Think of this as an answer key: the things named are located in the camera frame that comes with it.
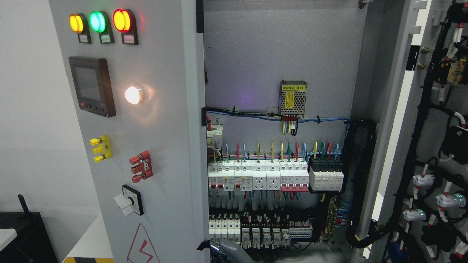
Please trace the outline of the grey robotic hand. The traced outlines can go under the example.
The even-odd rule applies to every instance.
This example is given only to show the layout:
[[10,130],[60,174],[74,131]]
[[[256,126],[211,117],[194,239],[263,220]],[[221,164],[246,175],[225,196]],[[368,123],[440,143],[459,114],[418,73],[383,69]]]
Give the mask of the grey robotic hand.
[[227,239],[218,243],[210,242],[212,263],[255,263],[255,261],[238,244]]

